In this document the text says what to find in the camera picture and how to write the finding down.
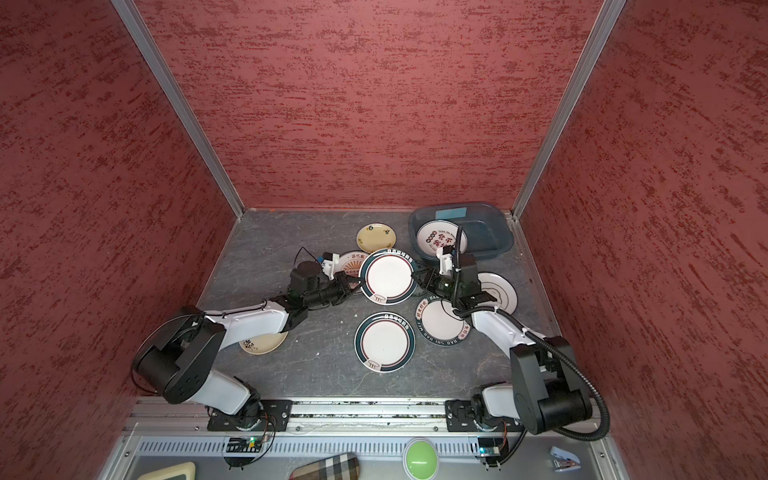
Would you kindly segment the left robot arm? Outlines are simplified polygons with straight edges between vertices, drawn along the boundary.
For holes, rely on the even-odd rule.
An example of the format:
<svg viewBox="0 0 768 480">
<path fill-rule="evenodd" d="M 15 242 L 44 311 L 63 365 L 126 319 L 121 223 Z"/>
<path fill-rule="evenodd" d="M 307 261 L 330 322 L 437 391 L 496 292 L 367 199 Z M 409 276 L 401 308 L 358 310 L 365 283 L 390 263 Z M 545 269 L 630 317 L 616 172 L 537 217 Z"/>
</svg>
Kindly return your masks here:
<svg viewBox="0 0 768 480">
<path fill-rule="evenodd" d="M 203 311 L 184 307 L 141 344 L 131 376 L 145 380 L 169 404 L 202 404 L 237 430 L 269 416 L 247 383 L 214 368 L 220 351 L 256 337 L 295 329 L 314 310 L 342 304 L 366 285 L 326 263 L 305 261 L 291 271 L 288 290 L 253 306 Z"/>
</svg>

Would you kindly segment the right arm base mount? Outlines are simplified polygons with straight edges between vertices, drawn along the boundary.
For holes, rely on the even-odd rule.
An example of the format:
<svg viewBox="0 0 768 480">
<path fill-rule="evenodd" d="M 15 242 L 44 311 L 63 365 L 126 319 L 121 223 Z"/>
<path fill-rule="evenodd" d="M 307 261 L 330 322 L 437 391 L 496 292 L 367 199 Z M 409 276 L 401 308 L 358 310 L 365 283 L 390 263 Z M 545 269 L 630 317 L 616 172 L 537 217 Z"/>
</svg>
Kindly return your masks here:
<svg viewBox="0 0 768 480">
<path fill-rule="evenodd" d="M 479 395 L 470 400 L 447 400 L 444 407 L 449 432 L 495 432 L 499 428 L 499 420 L 488 414 Z"/>
</svg>

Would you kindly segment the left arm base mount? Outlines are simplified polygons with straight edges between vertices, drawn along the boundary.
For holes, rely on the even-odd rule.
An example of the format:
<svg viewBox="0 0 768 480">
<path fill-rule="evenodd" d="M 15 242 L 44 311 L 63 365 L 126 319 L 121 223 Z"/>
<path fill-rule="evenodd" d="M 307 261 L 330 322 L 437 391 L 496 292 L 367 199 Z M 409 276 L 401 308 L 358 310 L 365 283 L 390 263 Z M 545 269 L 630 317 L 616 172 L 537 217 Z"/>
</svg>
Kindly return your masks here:
<svg viewBox="0 0 768 480">
<path fill-rule="evenodd" d="M 284 432 L 290 418 L 290 400 L 248 400 L 234 414 L 207 407 L 207 430 L 211 432 Z"/>
</svg>

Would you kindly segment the white plate red characters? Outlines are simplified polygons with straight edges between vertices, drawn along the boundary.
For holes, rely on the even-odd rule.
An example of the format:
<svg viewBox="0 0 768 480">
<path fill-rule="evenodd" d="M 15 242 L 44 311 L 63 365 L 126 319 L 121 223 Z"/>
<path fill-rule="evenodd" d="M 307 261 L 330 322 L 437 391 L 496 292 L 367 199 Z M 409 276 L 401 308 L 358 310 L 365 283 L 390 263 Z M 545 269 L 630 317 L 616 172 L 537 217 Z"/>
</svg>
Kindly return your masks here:
<svg viewBox="0 0 768 480">
<path fill-rule="evenodd" d="M 446 220 L 433 220 L 416 233 L 416 244 L 427 255 L 435 256 L 439 248 L 454 246 L 459 226 Z"/>
</svg>

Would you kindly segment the green red rim plate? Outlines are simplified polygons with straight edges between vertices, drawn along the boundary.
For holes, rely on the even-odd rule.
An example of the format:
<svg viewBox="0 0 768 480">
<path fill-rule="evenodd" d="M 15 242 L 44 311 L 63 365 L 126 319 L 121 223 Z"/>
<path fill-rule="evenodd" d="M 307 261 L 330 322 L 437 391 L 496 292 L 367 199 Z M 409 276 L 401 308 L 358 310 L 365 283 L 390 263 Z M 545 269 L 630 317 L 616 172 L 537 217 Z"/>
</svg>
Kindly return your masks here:
<svg viewBox="0 0 768 480">
<path fill-rule="evenodd" d="M 393 312 L 377 312 L 358 326 L 354 351 L 358 361 L 378 373 L 405 367 L 414 355 L 416 338 L 410 323 Z"/>
</svg>

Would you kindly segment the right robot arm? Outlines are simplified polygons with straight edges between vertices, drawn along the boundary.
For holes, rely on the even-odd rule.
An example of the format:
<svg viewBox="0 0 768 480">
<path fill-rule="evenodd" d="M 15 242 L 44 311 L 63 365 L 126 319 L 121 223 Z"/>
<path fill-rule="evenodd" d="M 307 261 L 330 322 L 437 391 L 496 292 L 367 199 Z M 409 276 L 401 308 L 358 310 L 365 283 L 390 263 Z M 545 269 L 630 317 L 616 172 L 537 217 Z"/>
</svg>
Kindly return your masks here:
<svg viewBox="0 0 768 480">
<path fill-rule="evenodd" d="M 451 252 L 439 267 L 418 266 L 412 279 L 446 300 L 454 315 L 509 359 L 511 381 L 486 386 L 473 396 L 477 419 L 514 419 L 532 434 L 553 431 L 585 442 L 610 433 L 608 405 L 578 367 L 570 343 L 561 336 L 544 336 L 501 308 L 482 287 L 473 255 Z"/>
</svg>

